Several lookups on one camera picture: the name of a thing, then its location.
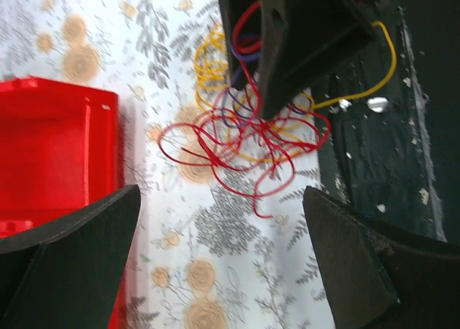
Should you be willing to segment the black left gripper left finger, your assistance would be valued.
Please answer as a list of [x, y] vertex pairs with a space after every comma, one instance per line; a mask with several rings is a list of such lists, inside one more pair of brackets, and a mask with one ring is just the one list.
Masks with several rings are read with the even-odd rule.
[[127, 185], [1, 240], [2, 328], [107, 328], [139, 217]]

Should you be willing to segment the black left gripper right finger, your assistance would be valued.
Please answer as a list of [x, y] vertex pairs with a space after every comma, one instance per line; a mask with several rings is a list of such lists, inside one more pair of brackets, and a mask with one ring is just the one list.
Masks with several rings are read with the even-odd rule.
[[458, 328], [459, 246], [307, 187], [305, 220], [336, 328]]

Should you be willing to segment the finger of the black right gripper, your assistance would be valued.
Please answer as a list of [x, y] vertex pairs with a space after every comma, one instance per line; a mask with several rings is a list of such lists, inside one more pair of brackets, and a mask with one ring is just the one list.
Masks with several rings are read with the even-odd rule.
[[263, 0], [218, 0], [226, 38], [229, 72], [233, 76], [232, 86], [241, 90], [249, 82], [264, 60], [262, 46], [265, 36], [265, 16]]
[[375, 40], [370, 0], [260, 0], [260, 117], [273, 119], [302, 90]]

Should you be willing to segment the red plastic bin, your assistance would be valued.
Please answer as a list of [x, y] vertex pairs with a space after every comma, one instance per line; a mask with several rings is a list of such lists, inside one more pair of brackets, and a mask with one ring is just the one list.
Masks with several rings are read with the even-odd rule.
[[[118, 97], [28, 77], [1, 83], [1, 240], [122, 189]], [[124, 273], [107, 328], [120, 328]]]

